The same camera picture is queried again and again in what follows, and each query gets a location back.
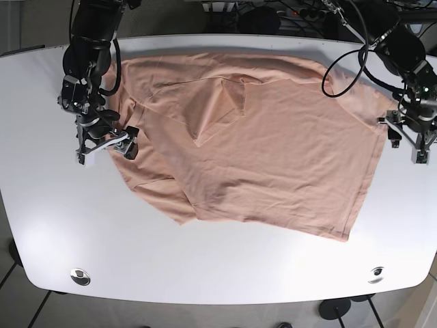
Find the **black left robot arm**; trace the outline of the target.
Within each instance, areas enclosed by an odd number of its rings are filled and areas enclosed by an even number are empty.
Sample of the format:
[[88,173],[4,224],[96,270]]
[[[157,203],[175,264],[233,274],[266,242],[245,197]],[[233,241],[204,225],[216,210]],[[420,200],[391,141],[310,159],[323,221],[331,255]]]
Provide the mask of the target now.
[[[426,59],[421,40],[408,31],[400,12],[383,1],[324,1],[326,8],[339,16],[341,24],[363,46],[357,50],[359,74],[390,91],[396,109],[378,118],[388,127],[393,148],[406,139],[412,146],[412,162],[427,164],[436,141],[436,73]],[[375,53],[386,69],[399,76],[402,87],[394,87],[374,77],[367,69],[370,52]]]

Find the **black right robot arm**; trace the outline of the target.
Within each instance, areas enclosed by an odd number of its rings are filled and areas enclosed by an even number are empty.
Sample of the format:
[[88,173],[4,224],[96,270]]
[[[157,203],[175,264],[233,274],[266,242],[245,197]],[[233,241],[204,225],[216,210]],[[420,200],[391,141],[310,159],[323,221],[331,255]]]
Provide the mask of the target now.
[[76,158],[81,165],[89,155],[105,148],[128,160],[138,154],[139,129],[116,128],[119,113],[104,106],[121,84],[117,29],[124,10],[140,5],[140,1],[81,1],[70,8],[69,46],[63,57],[65,76],[57,102],[76,118]]

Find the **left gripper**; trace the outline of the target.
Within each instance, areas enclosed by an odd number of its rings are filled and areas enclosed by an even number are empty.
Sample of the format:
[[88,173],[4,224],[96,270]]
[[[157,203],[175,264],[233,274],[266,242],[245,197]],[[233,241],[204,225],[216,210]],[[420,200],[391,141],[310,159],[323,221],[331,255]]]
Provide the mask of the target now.
[[378,122],[388,126],[392,148],[398,148],[405,139],[412,147],[412,162],[427,165],[431,145],[436,142],[436,73],[425,59],[399,75],[401,89],[384,87],[392,92],[397,108],[388,110]]

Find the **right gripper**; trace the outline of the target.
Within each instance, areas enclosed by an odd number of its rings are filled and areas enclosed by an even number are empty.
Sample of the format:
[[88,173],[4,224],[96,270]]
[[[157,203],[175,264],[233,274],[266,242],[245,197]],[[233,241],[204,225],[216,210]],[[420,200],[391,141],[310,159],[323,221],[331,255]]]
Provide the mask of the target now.
[[64,77],[61,93],[57,99],[61,108],[76,116],[76,137],[79,148],[76,161],[84,167],[95,164],[95,152],[113,148],[125,159],[135,160],[138,154],[139,129],[127,126],[118,129],[115,123],[119,113],[105,109],[105,98],[114,95],[120,85],[117,77],[111,90],[97,88],[90,79],[82,82],[76,77]]

